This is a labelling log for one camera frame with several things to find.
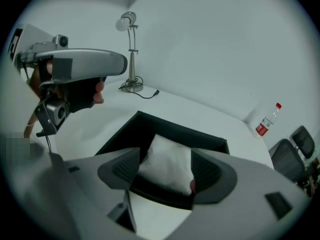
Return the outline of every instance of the black box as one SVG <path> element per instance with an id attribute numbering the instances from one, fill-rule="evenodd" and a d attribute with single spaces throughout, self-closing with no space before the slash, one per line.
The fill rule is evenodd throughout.
<path id="1" fill-rule="evenodd" d="M 140 148 L 140 163 L 158 134 L 171 141 L 189 148 L 199 148 L 229 154 L 227 141 L 223 138 L 205 134 L 153 115 L 138 111 L 96 155 L 122 150 L 125 148 Z M 193 195 L 185 196 L 158 187 L 137 175 L 130 190 L 144 198 L 167 206 L 191 210 Z"/>

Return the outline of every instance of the white desk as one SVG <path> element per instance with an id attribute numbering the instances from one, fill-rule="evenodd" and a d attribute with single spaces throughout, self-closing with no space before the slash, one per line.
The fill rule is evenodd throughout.
<path id="1" fill-rule="evenodd" d="M 253 137 L 246 124 L 227 114 L 163 91 L 151 99 L 118 90 L 122 82 L 107 84 L 104 104 L 71 114 L 55 136 L 57 152 L 64 160 L 87 158 L 97 151 L 137 112 L 227 140 L 231 156 L 248 159 L 273 168 L 262 139 Z M 155 89 L 144 87 L 149 97 Z M 168 207 L 131 193 L 137 235 L 161 240 L 191 213 Z"/>

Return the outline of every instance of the plastic bottle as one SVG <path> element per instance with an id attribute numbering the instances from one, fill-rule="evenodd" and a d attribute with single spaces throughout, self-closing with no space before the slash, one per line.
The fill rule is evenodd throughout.
<path id="1" fill-rule="evenodd" d="M 269 113 L 264 117 L 261 123 L 255 128 L 256 132 L 263 136 L 269 130 L 269 128 L 276 122 L 278 118 L 279 110 L 281 109 L 281 105 L 277 103 L 275 108 L 269 111 Z"/>

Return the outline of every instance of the white towel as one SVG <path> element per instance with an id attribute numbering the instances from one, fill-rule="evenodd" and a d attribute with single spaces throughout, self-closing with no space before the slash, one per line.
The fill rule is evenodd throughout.
<path id="1" fill-rule="evenodd" d="M 156 134 L 138 174 L 159 187 L 189 196 L 194 178 L 191 148 Z"/>

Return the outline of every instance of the chair backrest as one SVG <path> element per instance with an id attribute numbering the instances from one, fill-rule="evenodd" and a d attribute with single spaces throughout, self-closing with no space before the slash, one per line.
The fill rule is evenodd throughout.
<path id="1" fill-rule="evenodd" d="M 271 160 L 274 169 L 292 182 L 299 180 L 305 172 L 304 162 L 287 139 L 280 141 Z"/>
<path id="2" fill-rule="evenodd" d="M 315 142 L 304 126 L 300 126 L 293 134 L 292 139 L 306 159 L 315 151 Z"/>

